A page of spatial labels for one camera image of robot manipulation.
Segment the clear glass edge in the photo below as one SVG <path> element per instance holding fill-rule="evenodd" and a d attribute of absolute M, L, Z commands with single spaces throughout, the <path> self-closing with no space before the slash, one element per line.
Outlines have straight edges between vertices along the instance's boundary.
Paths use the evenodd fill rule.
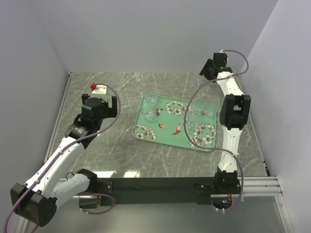
<path fill-rule="evenodd" d="M 207 105 L 204 107 L 202 114 L 208 118 L 213 118 L 216 114 L 216 108 L 213 105 Z"/>

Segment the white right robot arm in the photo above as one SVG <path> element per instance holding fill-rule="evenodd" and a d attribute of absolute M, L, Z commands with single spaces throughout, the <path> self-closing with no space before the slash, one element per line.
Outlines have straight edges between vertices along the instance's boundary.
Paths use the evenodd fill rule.
<path fill-rule="evenodd" d="M 219 115 L 219 122 L 223 127 L 223 149 L 213 185 L 214 191 L 219 194 L 241 191 L 237 154 L 242 130 L 248 122 L 251 104 L 251 97 L 241 91 L 235 80 L 239 74 L 234 73 L 227 66 L 227 52 L 242 55 L 236 50 L 216 52 L 212 59 L 206 61 L 199 73 L 207 80 L 217 83 L 225 98 Z"/>

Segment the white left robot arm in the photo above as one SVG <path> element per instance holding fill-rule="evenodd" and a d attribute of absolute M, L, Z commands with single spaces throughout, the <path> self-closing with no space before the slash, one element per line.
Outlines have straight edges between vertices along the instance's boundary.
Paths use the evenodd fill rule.
<path fill-rule="evenodd" d="M 47 225 L 56 210 L 73 196 L 85 193 L 98 195 L 98 177 L 85 168 L 80 169 L 66 182 L 58 185 L 60 177 L 85 151 L 94 138 L 103 133 L 104 119 L 117 120 L 121 111 L 118 95 L 96 98 L 82 95 L 82 111 L 68 127 L 57 150 L 41 169 L 25 184 L 16 183 L 10 190 L 11 213 L 15 213 L 37 226 Z"/>

